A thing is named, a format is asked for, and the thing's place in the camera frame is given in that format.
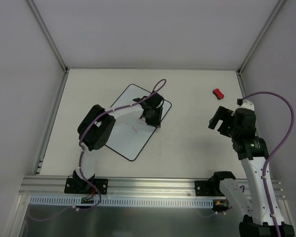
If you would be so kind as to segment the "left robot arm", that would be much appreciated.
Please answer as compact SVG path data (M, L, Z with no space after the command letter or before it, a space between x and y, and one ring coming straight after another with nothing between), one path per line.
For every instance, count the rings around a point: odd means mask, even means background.
M99 150L107 143L118 121L124 122L129 117L144 119L146 125L159 128L163 104L164 98L154 91L149 96L135 98L129 104L115 108L93 106L77 129L81 154L78 167L72 174L75 188L82 193L95 188L95 173L88 170L92 161L87 158L87 153Z

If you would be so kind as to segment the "red whiteboard eraser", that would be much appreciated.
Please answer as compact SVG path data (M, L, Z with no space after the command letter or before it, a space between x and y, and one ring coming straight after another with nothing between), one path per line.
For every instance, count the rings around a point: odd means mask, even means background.
M213 94L218 100L222 100L224 98L224 94L218 88L213 90Z

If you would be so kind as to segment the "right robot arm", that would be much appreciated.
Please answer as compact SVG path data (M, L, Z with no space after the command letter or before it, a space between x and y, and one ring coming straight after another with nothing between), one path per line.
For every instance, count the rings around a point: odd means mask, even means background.
M210 179L211 191L224 195L239 218L239 234L242 237L293 237L294 227L287 224L280 208L268 169L266 142L256 136L256 115L253 104L241 105L235 111L218 107L209 121L209 128L231 138L232 146L245 171L250 198L238 187L230 171L218 171Z

